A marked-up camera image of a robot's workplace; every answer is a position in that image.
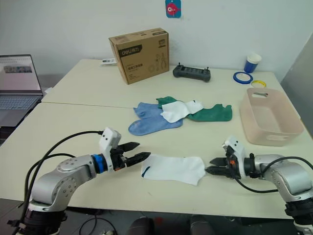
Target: box logo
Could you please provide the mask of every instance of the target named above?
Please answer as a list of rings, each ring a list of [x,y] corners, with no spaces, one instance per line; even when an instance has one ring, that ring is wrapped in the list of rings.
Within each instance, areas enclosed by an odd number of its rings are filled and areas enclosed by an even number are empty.
[[[158,42],[158,48],[160,48],[160,47],[165,47],[165,46],[166,46],[165,43],[166,43],[165,39],[159,40],[159,42]]]
[[[119,54],[119,57],[124,57],[124,56],[139,53],[141,52],[141,50],[142,50],[142,45],[137,45],[134,47],[128,47],[125,49],[118,50],[118,54]]]

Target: white table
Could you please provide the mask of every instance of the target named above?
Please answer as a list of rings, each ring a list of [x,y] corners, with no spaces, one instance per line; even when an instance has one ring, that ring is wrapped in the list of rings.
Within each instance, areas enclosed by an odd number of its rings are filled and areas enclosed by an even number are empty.
[[[216,103],[233,104],[243,99],[250,85],[233,80],[236,70],[211,69],[208,83],[175,78],[170,71],[127,85],[117,66],[100,67],[100,60],[81,60],[44,98],[43,102],[111,107],[136,107],[139,102],[155,103],[156,98],[172,96],[178,100],[199,100],[205,108]],[[283,91],[272,72],[255,72],[255,80],[268,88]]]
[[[238,101],[232,103],[236,107],[239,105]],[[128,126],[137,119],[132,109],[39,104],[0,147],[0,197],[22,200],[24,178],[29,167],[57,141],[76,132],[103,130],[106,126],[121,133],[120,143],[141,143],[140,147],[125,154],[126,157],[142,151],[165,156],[199,156],[208,166],[211,159],[224,156],[221,145],[233,134],[246,146],[248,153],[299,156],[313,161],[313,156],[308,154],[313,142],[306,130],[284,147],[248,143],[236,107],[233,120],[229,122],[185,119],[180,128],[136,137],[128,132]],[[79,136],[62,144],[54,153],[66,152],[76,156],[99,153],[98,141],[99,135],[96,134]],[[47,160],[39,175],[52,171],[63,159]],[[274,188],[270,182],[257,179],[249,179],[246,183],[257,189]],[[80,186],[70,201],[70,206],[87,208],[289,218],[285,215],[284,205],[278,193],[253,193],[222,176],[207,174],[197,187],[176,181],[145,180],[140,176],[140,164],[98,175]]]

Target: blue sock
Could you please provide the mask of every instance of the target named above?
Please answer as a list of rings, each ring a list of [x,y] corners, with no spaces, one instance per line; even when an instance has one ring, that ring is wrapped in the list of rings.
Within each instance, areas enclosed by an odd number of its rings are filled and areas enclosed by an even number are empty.
[[[182,119],[174,123],[169,123],[165,120],[160,115],[163,111],[158,108],[157,104],[139,103],[138,107],[134,108],[134,111],[141,119],[134,121],[128,130],[135,136],[143,136],[156,131],[182,126]]]
[[[162,109],[158,108],[157,104],[147,104],[142,102],[138,104],[137,108],[134,108],[134,111],[140,119],[161,116],[161,113],[163,112]]]

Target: cup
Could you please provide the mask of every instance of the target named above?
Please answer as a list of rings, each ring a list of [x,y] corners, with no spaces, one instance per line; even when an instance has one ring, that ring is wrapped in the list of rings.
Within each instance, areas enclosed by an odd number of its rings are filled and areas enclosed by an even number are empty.
[[[262,60],[262,57],[255,53],[247,56],[244,71],[247,73],[252,73],[261,60]]]

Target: laptop keyboard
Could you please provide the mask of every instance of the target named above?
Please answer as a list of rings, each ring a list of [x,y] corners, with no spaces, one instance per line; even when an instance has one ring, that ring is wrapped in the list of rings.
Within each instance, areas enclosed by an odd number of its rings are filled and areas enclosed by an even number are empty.
[[[0,109],[29,109],[37,99],[38,97],[31,96],[10,97],[0,95]]]

